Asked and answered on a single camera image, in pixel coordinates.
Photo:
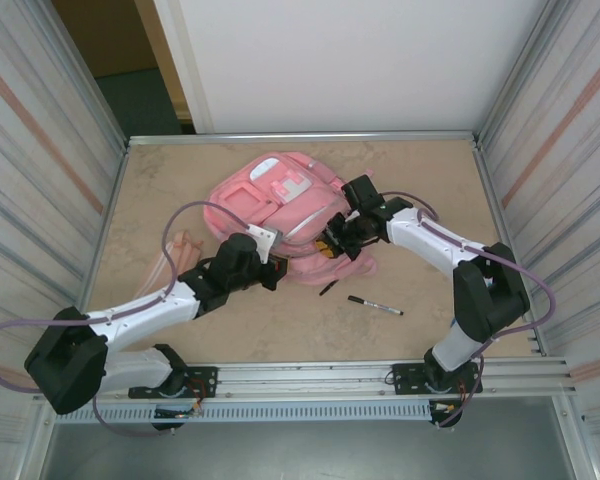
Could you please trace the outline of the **pink zipper pencil case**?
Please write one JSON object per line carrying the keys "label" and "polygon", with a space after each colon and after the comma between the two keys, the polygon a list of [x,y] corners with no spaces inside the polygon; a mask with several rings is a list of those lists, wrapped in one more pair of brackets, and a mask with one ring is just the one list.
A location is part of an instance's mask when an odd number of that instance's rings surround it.
{"label": "pink zipper pencil case", "polygon": [[[180,275],[195,267],[200,260],[202,241],[194,241],[187,230],[177,231],[173,238],[166,243],[167,253],[170,255]],[[146,296],[156,290],[166,287],[172,279],[170,265],[161,250],[158,251],[153,261],[145,269],[133,299]]]}

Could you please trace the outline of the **pink school backpack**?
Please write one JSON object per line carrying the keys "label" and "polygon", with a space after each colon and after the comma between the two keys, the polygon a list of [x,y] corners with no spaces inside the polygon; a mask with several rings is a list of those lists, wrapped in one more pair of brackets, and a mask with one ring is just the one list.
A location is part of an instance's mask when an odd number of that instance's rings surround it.
{"label": "pink school backpack", "polygon": [[370,254],[330,259],[316,245],[327,222],[349,212],[343,185],[332,169],[301,152],[270,152],[211,191],[209,201],[229,212],[206,206],[204,221],[220,241],[243,223],[279,231],[274,253],[289,259],[286,279],[295,283],[317,286],[372,275],[377,262]]}

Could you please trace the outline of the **black marker white label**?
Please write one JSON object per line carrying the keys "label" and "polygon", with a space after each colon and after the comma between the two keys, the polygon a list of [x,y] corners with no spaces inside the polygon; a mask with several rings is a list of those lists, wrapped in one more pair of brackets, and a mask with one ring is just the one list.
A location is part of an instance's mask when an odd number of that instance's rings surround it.
{"label": "black marker white label", "polygon": [[360,297],[357,297],[357,296],[349,295],[347,297],[347,300],[351,301],[351,302],[354,302],[356,304],[360,304],[360,305],[364,305],[364,306],[371,307],[371,308],[374,308],[374,309],[378,309],[378,310],[381,310],[381,311],[384,311],[384,312],[387,312],[387,313],[391,313],[391,314],[394,314],[394,315],[398,315],[398,316],[403,316],[404,315],[404,311],[402,311],[402,310],[399,310],[399,309],[396,309],[396,308],[393,308],[393,307],[389,307],[389,306],[386,306],[386,305],[378,304],[378,303],[375,303],[375,302],[371,302],[369,300],[364,300],[364,299],[362,299]]}

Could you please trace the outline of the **grey metal panel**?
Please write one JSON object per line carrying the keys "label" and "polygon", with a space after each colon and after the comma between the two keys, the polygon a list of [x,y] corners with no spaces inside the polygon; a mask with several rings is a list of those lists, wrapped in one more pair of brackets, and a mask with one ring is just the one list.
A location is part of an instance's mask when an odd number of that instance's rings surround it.
{"label": "grey metal panel", "polygon": [[42,480],[575,480],[547,399],[475,399],[423,421],[190,424],[125,438],[55,428]]}

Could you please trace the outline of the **long aluminium mounting rail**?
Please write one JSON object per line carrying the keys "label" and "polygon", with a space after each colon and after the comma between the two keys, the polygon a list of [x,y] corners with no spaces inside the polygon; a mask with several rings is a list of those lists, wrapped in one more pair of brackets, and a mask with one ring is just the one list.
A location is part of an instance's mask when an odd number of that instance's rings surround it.
{"label": "long aluminium mounting rail", "polygon": [[[420,361],[224,363],[215,399],[343,400],[396,396],[391,367]],[[488,358],[479,370],[487,397],[552,397],[576,392],[566,361],[548,357]],[[399,395],[414,398],[458,398],[460,394]]]}

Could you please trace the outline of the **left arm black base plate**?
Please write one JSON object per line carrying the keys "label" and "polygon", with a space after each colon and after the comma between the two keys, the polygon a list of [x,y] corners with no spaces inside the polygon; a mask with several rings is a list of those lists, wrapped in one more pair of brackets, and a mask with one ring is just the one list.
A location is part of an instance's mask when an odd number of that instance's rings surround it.
{"label": "left arm black base plate", "polygon": [[197,399],[214,398],[219,369],[214,366],[189,366],[172,373],[159,387],[134,387],[130,399]]}

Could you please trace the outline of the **aluminium side frame rail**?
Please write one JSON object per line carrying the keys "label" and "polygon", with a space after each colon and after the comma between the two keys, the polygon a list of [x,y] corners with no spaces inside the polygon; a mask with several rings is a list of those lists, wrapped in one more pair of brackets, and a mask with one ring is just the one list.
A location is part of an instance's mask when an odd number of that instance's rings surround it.
{"label": "aluminium side frame rail", "polygon": [[99,266],[101,263],[101,258],[103,255],[108,233],[110,230],[111,221],[114,216],[121,185],[129,161],[130,149],[131,147],[128,146],[124,152],[124,155],[121,157],[121,162],[116,171],[116,176],[112,185],[111,194],[109,196],[108,203],[106,204],[101,217],[100,230],[95,244],[94,254],[92,256],[87,273],[83,279],[81,291],[76,303],[76,308],[80,312],[87,311],[90,304],[90,300],[92,298],[92,293],[96,282]]}
{"label": "aluminium side frame rail", "polygon": [[[502,243],[506,244],[511,249],[513,254],[516,254],[513,241],[511,239],[511,235],[509,233],[509,229],[505,221],[503,208],[501,206],[499,197],[496,193],[492,176],[489,172],[486,157],[483,153],[483,150],[477,144],[475,144],[474,148],[472,149],[472,154],[475,161],[476,169],[478,171],[482,183],[482,187],[484,189],[487,204],[491,213],[491,217],[495,226],[498,239]],[[529,287],[535,287],[536,283],[525,274],[521,275],[521,280],[523,282],[525,293],[529,298],[530,307],[529,310],[523,315],[523,317],[514,325],[512,325],[512,328],[518,328],[521,326],[527,327],[528,325],[531,325],[536,321],[535,307],[532,302],[531,294],[529,293]],[[518,332],[517,336],[525,336],[525,338],[530,343],[530,350],[533,356],[547,356],[546,348],[543,345],[542,335],[538,332],[536,327],[528,328],[524,332]]]}

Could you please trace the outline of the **short aluminium frame rail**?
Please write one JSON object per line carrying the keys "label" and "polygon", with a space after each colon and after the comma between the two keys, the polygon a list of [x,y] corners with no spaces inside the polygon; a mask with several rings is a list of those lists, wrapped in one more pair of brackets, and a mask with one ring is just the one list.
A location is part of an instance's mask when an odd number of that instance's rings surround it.
{"label": "short aluminium frame rail", "polygon": [[473,141],[474,133],[464,130],[301,132],[131,136],[130,146],[220,145],[256,143],[312,143],[365,141]]}

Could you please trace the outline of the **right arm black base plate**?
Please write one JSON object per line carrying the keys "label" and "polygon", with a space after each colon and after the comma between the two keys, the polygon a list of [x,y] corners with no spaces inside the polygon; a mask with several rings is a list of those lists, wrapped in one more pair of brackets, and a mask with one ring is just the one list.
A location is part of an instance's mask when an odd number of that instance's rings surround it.
{"label": "right arm black base plate", "polygon": [[479,365],[467,362],[452,372],[426,363],[398,363],[391,367],[391,384],[397,395],[460,394],[483,392],[482,381],[479,379]]}

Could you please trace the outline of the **white door frame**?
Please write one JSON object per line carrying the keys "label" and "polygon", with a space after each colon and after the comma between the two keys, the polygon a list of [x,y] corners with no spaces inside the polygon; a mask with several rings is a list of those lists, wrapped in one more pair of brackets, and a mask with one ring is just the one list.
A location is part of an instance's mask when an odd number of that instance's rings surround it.
{"label": "white door frame", "polygon": [[180,0],[153,1],[195,130],[198,134],[214,134],[215,127],[187,29],[183,4]]}

